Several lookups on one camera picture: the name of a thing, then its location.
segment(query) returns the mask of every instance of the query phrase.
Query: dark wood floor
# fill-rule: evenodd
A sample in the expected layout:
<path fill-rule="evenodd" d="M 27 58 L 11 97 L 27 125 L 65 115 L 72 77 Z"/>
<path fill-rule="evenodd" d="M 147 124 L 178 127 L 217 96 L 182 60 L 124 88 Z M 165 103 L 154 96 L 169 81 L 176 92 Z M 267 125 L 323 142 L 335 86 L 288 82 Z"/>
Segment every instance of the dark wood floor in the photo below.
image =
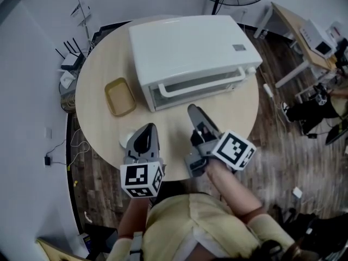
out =
<path fill-rule="evenodd" d="M 294 95 L 306 88 L 313 81 L 313 76 L 309 71 L 303 72 L 280 89 L 275 89 L 275 82 L 295 68 L 301 58 L 280 36 L 270 33 L 265 40 L 255 40 L 252 34 L 253 31 L 247 30 L 247 35 L 263 58 L 261 68 L 276 100 L 293 104 Z M 325 134 L 319 135 L 318 139 L 308 139 L 301 136 L 296 123 L 287 124 L 286 131 L 279 125 L 278 135 L 274 109 L 262 87 L 265 81 L 259 71 L 257 81 L 258 115 L 249 136 L 249 140 L 257 146 L 257 153 L 248 167 L 236 174 L 237 177 L 269 210 L 277 203 L 285 209 L 295 207 L 302 213 L 314 212 L 321 218 L 339 214 L 340 210 L 348 207 L 345 138 L 325 146 Z M 79 128 L 76 117 L 73 124 L 73 129 Z M 327 129 L 327 124 L 323 122 L 316 131 L 325 132 Z M 76 135 L 78 140 L 74 140 L 74 144 L 84 140 L 81 130 Z M 84 149 L 85 146 L 78 150 L 72 148 L 72 158 Z M 118 169 L 106 163 L 93 149 L 80 154 L 71 169 L 74 181 L 78 181 L 74 193 L 82 225 L 87 222 L 86 212 L 93 224 L 117 228 L 129 202 L 120 188 Z M 186 181 L 186 184 L 190 190 L 205 191 L 220 198 L 205 176 Z M 303 191 L 300 200 L 291 194 L 296 186 Z"/>

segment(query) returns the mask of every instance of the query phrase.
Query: gray strap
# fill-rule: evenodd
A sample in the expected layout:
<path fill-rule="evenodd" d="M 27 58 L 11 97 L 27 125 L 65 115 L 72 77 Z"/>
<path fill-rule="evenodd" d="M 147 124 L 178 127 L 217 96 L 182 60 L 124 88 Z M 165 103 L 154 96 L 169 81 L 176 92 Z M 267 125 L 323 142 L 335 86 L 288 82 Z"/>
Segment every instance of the gray strap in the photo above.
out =
<path fill-rule="evenodd" d="M 129 256 L 127 256 L 126 261 L 142 261 L 142 232 L 134 232 L 130 246 Z"/>

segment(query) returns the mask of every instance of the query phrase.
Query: white handle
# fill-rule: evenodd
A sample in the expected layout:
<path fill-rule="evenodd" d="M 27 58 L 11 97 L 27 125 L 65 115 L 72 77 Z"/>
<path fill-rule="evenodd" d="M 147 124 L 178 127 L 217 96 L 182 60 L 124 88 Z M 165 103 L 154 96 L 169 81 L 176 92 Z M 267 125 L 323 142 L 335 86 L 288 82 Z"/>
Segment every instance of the white handle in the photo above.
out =
<path fill-rule="evenodd" d="M 226 79 L 221 79 L 221 80 L 217 80 L 217 81 L 213 81 L 213 82 L 208 82 L 208 83 L 203 83 L 200 85 L 195 85 L 192 87 L 187 87 L 181 90 L 177 90 L 177 91 L 173 91 L 173 92 L 167 92 L 167 90 L 165 89 L 164 84 L 158 84 L 158 89 L 161 93 L 162 96 L 166 97 L 166 98 L 171 98 L 171 97 L 175 97 L 175 96 L 179 96 L 182 94 L 187 94 L 193 91 L 198 91 L 198 90 L 202 90 L 205 88 L 209 88 L 209 87 L 214 87 L 214 86 L 218 86 L 218 85 L 222 85 L 222 84 L 227 84 L 227 83 L 232 83 L 235 81 L 240 81 L 243 80 L 245 78 L 245 72 L 241 67 L 238 67 L 237 69 L 240 73 L 239 76 L 237 77 L 232 77 L 232 78 L 226 78 Z"/>

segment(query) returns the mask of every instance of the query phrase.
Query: tan tray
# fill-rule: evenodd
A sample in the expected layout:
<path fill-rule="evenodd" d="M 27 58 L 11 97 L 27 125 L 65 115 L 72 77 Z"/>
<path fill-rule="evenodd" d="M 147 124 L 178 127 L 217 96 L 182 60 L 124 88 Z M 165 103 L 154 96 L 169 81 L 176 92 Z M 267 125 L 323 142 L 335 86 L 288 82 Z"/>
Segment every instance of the tan tray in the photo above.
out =
<path fill-rule="evenodd" d="M 117 117 L 125 116 L 136 108 L 135 98 L 123 77 L 105 86 L 105 97 L 110 112 Z"/>

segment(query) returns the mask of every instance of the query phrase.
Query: oven door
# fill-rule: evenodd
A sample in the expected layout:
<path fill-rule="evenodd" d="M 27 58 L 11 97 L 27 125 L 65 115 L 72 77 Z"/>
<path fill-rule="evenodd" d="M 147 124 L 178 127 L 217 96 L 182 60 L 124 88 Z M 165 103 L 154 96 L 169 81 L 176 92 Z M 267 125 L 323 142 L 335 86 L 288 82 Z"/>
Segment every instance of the oven door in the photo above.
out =
<path fill-rule="evenodd" d="M 161 110 L 233 90 L 243 79 L 245 79 L 245 72 L 239 67 L 234 72 L 215 74 L 171 85 L 161 83 L 150 88 L 150 93 L 155 109 Z"/>

